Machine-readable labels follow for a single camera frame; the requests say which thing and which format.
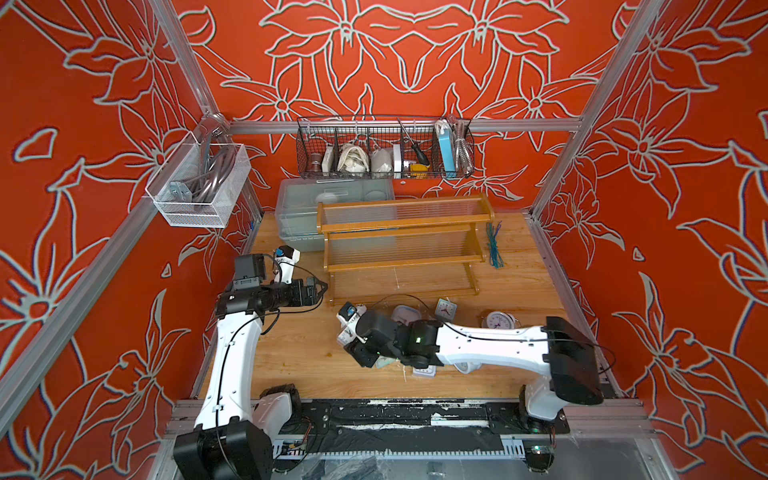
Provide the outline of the clear small square clock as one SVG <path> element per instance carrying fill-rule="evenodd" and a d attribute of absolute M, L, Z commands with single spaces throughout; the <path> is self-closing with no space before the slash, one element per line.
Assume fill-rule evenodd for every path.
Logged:
<path fill-rule="evenodd" d="M 440 298 L 435 306 L 435 316 L 441 321 L 453 322 L 456 318 L 458 306 L 448 299 Z"/>

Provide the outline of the lilac square alarm clock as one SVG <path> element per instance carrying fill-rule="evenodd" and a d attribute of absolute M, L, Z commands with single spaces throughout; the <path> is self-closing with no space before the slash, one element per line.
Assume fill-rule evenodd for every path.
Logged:
<path fill-rule="evenodd" d="M 434 365 L 426 368 L 413 368 L 412 374 L 417 377 L 434 378 L 437 373 L 437 367 Z"/>

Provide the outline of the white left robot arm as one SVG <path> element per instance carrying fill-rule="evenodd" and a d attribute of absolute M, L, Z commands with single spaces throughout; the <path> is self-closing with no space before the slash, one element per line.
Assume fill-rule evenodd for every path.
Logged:
<path fill-rule="evenodd" d="M 315 276 L 297 279 L 299 250 L 282 245 L 271 255 L 235 260 L 232 283 L 217 299 L 216 348 L 202 407 L 187 433 L 176 437 L 173 459 L 184 479 L 268 479 L 273 444 L 282 427 L 297 417 L 300 396 L 292 385 L 252 400 L 258 341 L 270 330 L 267 316 L 307 313 L 327 290 Z"/>

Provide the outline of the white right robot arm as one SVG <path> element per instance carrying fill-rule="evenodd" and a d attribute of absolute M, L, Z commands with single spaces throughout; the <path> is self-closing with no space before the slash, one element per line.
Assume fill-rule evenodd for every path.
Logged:
<path fill-rule="evenodd" d="M 362 367 L 381 358 L 404 366 L 503 366 L 535 373 L 523 388 L 523 415 L 552 422 L 567 405 L 594 406 L 604 401 L 596 344 L 567 320 L 549 316 L 543 326 L 487 329 L 437 319 L 408 324 L 351 303 L 337 313 L 337 340 Z"/>

